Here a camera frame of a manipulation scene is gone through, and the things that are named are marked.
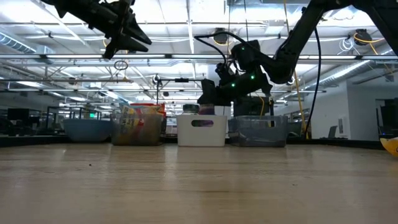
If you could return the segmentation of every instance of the wall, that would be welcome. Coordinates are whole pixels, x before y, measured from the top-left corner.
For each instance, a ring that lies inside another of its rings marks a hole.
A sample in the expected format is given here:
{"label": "wall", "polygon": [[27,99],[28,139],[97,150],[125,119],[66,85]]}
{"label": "wall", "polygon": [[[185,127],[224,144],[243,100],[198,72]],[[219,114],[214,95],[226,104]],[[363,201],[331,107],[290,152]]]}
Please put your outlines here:
{"label": "wall", "polygon": [[47,111],[48,106],[58,106],[59,102],[51,96],[40,96],[37,93],[28,93],[27,97],[19,93],[0,93],[2,108],[27,108],[38,111]]}
{"label": "wall", "polygon": [[378,141],[376,100],[397,97],[396,86],[348,85],[349,124],[352,139]]}
{"label": "wall", "polygon": [[[349,126],[349,110],[346,82],[340,83],[338,87],[327,88],[327,93],[319,93],[312,115],[312,138],[327,137],[331,126],[338,126],[339,118],[343,119],[345,132],[340,134],[336,131],[336,137],[351,139]],[[303,109],[311,108],[313,94],[308,95],[303,102]],[[276,115],[299,111],[298,102],[288,102],[288,106],[276,108]]]}

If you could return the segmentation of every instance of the plastic bowl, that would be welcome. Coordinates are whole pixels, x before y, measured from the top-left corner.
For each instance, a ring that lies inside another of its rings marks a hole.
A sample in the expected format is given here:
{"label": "plastic bowl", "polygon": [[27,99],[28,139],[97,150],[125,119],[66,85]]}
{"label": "plastic bowl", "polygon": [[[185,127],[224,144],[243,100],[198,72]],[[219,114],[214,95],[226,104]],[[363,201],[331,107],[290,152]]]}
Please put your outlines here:
{"label": "plastic bowl", "polygon": [[112,122],[95,119],[66,119],[63,127],[74,142],[102,142],[112,133]]}

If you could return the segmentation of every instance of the ceiling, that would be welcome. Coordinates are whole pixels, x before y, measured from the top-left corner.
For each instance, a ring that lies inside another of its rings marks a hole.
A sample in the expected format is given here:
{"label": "ceiling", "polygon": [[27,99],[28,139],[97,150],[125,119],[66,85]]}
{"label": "ceiling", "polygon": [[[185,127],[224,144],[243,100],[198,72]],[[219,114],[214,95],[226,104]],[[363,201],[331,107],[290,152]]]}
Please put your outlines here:
{"label": "ceiling", "polygon": [[[49,13],[34,2],[38,0],[3,0],[0,8],[0,33],[8,35],[23,44],[37,49],[47,46],[54,54],[102,54],[104,44],[103,34],[87,28],[87,24],[71,14],[67,14],[61,22],[56,19],[57,12],[53,6],[45,5]],[[229,29],[244,39],[258,39],[263,53],[272,55],[287,37],[287,26],[283,1],[272,1],[276,4],[261,4],[260,0],[247,0],[246,13],[242,2],[235,0],[231,8],[225,7],[223,0],[137,0],[132,7],[141,29],[152,39],[153,44],[147,46],[148,54],[211,54],[217,52],[208,46],[193,41],[191,35],[210,34],[217,27]],[[290,29],[301,16],[301,8],[308,0],[288,0],[287,12]],[[373,54],[370,46],[352,45],[344,39],[353,35],[356,29],[367,29],[373,39],[381,39],[376,26],[363,12],[352,7],[339,11],[328,12],[318,25],[323,55]],[[317,42],[314,35],[307,42],[302,55],[317,55]],[[231,48],[236,41],[230,42]],[[375,48],[386,42],[375,43]],[[218,46],[227,53],[227,46]],[[21,54],[4,45],[0,45],[0,54]],[[128,78],[132,83],[110,82],[109,78],[118,73],[113,67],[114,61],[104,60],[53,60],[52,65],[39,63],[35,60],[7,59],[7,63],[31,71],[31,78],[43,78],[51,74],[51,78],[102,79],[103,88],[153,88],[152,78],[158,75],[162,78],[206,78],[214,76],[215,64],[220,60],[128,60],[129,68],[119,72],[118,79]],[[344,62],[335,61],[322,65],[322,73],[338,67]],[[300,85],[311,82],[317,76],[315,63],[299,62],[296,66]],[[87,88],[84,85],[69,85],[58,83],[57,88]],[[197,89],[197,83],[170,83],[165,87],[172,89]],[[290,90],[292,86],[275,85],[273,90]],[[128,101],[153,101],[148,94],[120,93]],[[200,93],[171,93],[165,99],[195,99]]]}

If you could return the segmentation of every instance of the wooden table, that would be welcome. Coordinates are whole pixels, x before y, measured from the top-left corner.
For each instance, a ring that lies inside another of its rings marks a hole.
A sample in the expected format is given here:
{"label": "wooden table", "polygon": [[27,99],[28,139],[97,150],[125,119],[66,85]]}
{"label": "wooden table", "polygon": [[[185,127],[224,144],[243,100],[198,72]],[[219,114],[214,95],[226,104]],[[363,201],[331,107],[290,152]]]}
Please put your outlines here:
{"label": "wooden table", "polygon": [[329,146],[0,149],[1,223],[398,223],[398,159]]}

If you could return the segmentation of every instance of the clear plastic container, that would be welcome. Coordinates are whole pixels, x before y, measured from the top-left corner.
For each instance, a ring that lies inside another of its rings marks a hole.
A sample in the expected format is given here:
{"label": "clear plastic container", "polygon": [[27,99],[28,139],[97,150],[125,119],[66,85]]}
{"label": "clear plastic container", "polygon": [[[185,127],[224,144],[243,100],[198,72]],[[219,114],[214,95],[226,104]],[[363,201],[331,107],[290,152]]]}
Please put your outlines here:
{"label": "clear plastic container", "polygon": [[286,116],[238,116],[228,121],[230,143],[235,146],[285,147]]}
{"label": "clear plastic container", "polygon": [[157,146],[161,144],[163,119],[161,114],[114,114],[112,144]]}

